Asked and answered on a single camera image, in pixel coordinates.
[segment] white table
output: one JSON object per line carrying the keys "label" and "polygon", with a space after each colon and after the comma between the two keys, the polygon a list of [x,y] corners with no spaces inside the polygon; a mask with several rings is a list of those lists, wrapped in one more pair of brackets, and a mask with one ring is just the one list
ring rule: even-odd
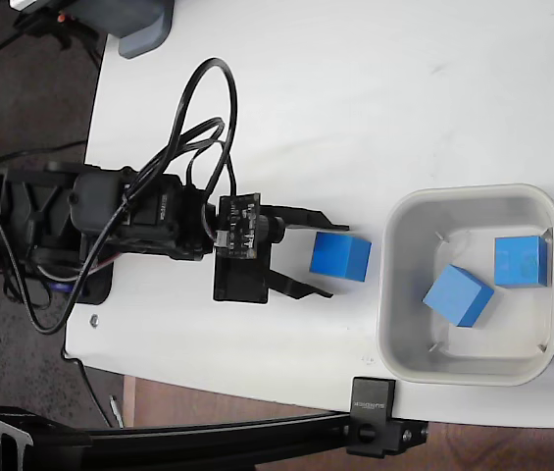
{"label": "white table", "polygon": [[[373,251],[362,284],[317,277],[308,271],[314,231],[290,231],[273,268],[336,296],[271,292],[263,306],[213,301],[213,256],[124,256],[108,300],[78,306],[70,320],[68,352],[86,365],[348,410],[354,376],[391,378],[376,321],[381,234],[397,200],[424,187],[515,182],[554,198],[554,1],[178,0],[159,49],[127,61],[117,44],[107,43],[88,163],[141,167],[166,143],[190,74],[220,56],[239,91],[238,191],[321,209]],[[212,116],[227,116],[215,72],[188,124]],[[201,157],[198,183],[215,159]],[[183,175],[184,162],[170,171]],[[394,413],[554,427],[554,360],[517,388],[400,383]]]}

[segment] blue cube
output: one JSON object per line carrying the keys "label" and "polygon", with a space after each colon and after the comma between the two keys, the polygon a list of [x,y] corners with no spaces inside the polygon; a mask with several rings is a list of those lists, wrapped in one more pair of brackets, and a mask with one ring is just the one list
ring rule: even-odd
{"label": "blue cube", "polygon": [[494,242],[494,283],[506,288],[547,286],[547,242],[540,236]]}
{"label": "blue cube", "polygon": [[310,272],[362,282],[371,243],[346,234],[317,233]]}
{"label": "blue cube", "polygon": [[447,265],[423,302],[458,327],[472,327],[494,294],[463,268]]}

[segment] white plastic tray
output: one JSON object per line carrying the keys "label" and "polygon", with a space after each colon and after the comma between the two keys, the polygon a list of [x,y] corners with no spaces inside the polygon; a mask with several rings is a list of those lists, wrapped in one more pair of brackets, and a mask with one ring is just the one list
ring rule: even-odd
{"label": "white plastic tray", "polygon": [[[494,240],[547,232],[548,288],[494,285]],[[505,184],[417,191],[394,209],[382,248],[378,345],[397,377],[419,383],[514,386],[554,354],[554,203]],[[495,292],[472,328],[422,303],[442,269],[469,270]]]}

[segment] gray object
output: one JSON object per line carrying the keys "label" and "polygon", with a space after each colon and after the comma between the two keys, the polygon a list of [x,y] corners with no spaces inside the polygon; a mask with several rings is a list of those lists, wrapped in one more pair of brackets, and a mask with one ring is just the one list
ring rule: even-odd
{"label": "gray object", "polygon": [[[59,5],[56,0],[37,0],[25,12]],[[172,28],[174,5],[175,0],[77,0],[63,11],[118,37],[118,52],[132,59],[163,44]]]}

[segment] circuit board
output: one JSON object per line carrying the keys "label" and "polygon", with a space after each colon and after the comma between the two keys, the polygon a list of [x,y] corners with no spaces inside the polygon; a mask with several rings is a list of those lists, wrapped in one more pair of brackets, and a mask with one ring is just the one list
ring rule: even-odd
{"label": "circuit board", "polygon": [[222,196],[216,251],[226,258],[257,258],[260,194]]}

